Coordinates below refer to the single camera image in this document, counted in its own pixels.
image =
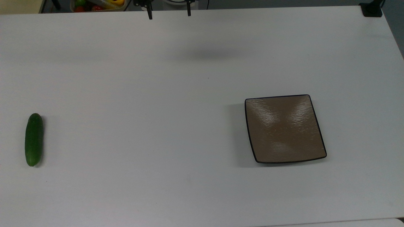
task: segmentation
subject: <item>tomato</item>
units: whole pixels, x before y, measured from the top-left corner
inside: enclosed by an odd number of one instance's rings
[[[76,9],[74,10],[75,13],[82,13],[85,12],[84,7],[82,6],[78,6],[76,7]]]
[[[86,4],[86,0],[76,0],[74,2],[75,7],[84,6]]]
[[[104,8],[102,8],[101,6],[95,5],[95,6],[93,6],[93,8],[91,10],[92,11],[99,11],[99,10],[104,10]]]

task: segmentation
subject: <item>black bracket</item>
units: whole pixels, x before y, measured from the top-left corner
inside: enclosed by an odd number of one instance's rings
[[[149,15],[149,19],[153,19],[152,15],[152,1],[153,0],[133,0],[133,4],[135,6],[145,7],[147,10],[147,14]]]
[[[365,17],[381,17],[380,4],[383,0],[373,0],[371,3],[359,3],[362,13]]]
[[[195,0],[185,0],[187,2],[187,11],[188,11],[188,16],[191,16],[191,3],[195,2]]]

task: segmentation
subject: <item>cable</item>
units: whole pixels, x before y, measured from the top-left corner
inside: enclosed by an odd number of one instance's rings
[[[124,11],[126,11],[126,9],[129,7],[130,3],[132,2],[132,0],[129,0],[128,4],[126,5],[126,8],[124,9]]]

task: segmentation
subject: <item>square plate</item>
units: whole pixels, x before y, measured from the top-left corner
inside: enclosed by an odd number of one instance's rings
[[[245,110],[256,162],[304,162],[327,156],[309,95],[246,99]]]

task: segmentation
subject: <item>floor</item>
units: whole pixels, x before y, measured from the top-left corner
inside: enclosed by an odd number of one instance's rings
[[[53,6],[51,0],[45,0],[43,13],[71,13],[70,1],[59,0],[61,10],[58,11]],[[361,2],[370,2],[371,0],[199,0],[197,8],[200,10],[208,9],[231,9],[231,8],[274,8],[274,7],[307,7],[307,6],[348,6],[358,5]],[[153,10],[167,10],[167,4],[162,0],[154,0]],[[172,9],[186,9],[184,7],[173,7]],[[129,4],[126,11],[140,11],[139,7]],[[386,0],[383,6],[383,12],[390,25],[391,31],[396,39],[398,48],[404,56],[404,0]]]

